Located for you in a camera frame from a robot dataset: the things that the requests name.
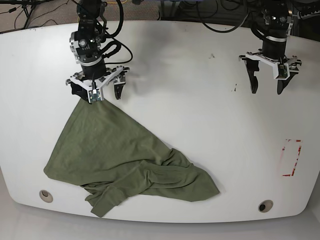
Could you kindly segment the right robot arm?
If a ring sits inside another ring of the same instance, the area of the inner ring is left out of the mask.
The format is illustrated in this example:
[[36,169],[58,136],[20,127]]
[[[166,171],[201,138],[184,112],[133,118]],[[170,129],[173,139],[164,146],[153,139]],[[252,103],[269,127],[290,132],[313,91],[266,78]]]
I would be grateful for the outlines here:
[[103,101],[103,87],[109,84],[113,84],[115,98],[119,100],[126,84],[126,73],[129,71],[129,67],[124,66],[126,62],[115,62],[115,67],[109,68],[109,63],[105,61],[125,47],[115,38],[124,23],[122,3],[119,0],[116,3],[120,21],[112,34],[107,31],[107,20],[104,17],[107,2],[80,0],[76,3],[78,29],[71,34],[69,45],[82,70],[71,75],[65,84],[71,87],[73,95],[89,104]]

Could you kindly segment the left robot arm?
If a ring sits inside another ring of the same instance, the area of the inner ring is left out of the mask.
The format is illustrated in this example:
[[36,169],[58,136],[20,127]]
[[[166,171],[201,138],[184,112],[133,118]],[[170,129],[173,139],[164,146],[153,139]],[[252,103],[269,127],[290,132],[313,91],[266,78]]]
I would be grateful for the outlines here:
[[295,55],[285,55],[287,39],[294,24],[293,14],[285,0],[261,0],[256,9],[260,11],[264,25],[254,21],[250,29],[262,41],[262,48],[258,52],[240,55],[239,59],[244,61],[253,94],[259,86],[255,73],[260,71],[259,63],[264,63],[272,68],[273,79],[277,81],[277,94],[280,95],[299,73],[298,65],[302,64]]

